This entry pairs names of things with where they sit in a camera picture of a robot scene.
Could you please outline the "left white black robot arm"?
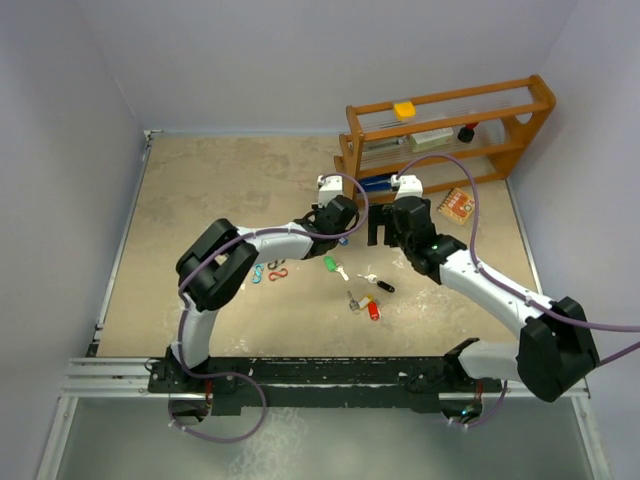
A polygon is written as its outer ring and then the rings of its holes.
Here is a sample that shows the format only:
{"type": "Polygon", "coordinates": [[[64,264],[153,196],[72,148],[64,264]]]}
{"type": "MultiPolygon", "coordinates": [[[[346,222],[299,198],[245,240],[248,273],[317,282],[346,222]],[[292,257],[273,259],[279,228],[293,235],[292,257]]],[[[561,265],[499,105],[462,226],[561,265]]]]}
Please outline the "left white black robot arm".
{"type": "Polygon", "coordinates": [[[282,226],[249,229],[226,218],[211,224],[176,265],[183,311],[166,355],[170,385],[194,392],[211,375],[209,341],[216,317],[254,266],[322,256],[358,226],[358,207],[342,194],[282,226]]]}

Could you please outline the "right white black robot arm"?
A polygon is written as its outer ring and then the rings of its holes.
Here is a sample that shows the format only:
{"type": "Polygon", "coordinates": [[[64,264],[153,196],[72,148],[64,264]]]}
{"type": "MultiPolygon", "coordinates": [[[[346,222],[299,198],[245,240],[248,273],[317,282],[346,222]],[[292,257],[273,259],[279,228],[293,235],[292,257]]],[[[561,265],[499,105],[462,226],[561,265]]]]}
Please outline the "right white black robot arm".
{"type": "Polygon", "coordinates": [[[533,292],[482,263],[470,246],[437,232],[427,199],[409,196],[368,209],[368,243],[399,248],[414,270],[479,305],[515,337],[471,340],[452,351],[446,383],[467,391],[479,379],[516,381],[553,402],[600,363],[582,306],[533,292]]]}

